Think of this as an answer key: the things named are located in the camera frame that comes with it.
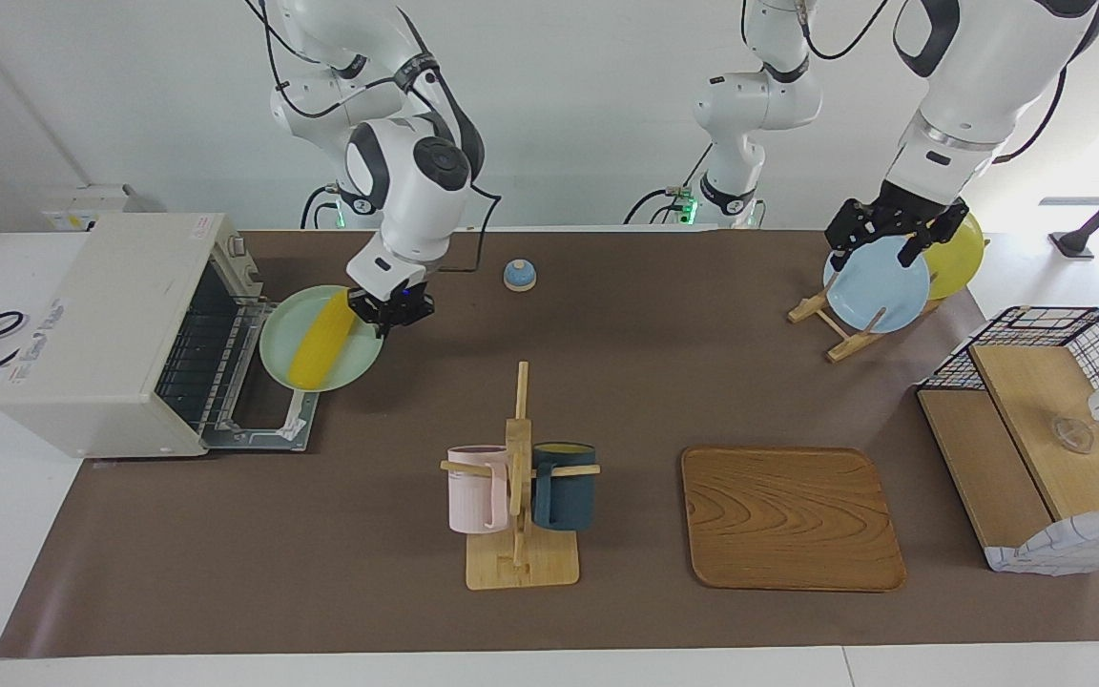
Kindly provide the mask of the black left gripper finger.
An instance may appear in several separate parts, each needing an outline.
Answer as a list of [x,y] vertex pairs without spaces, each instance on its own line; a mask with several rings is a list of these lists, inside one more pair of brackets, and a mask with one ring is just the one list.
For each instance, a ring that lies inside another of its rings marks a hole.
[[824,232],[830,246],[828,264],[833,269],[843,269],[850,261],[850,253],[859,247],[859,221],[830,221]]
[[910,232],[907,232],[904,235],[904,245],[900,248],[897,256],[898,263],[902,268],[911,268],[913,262],[915,262],[921,253],[932,246],[935,240],[937,240],[932,230],[933,228],[929,223],[919,223]]

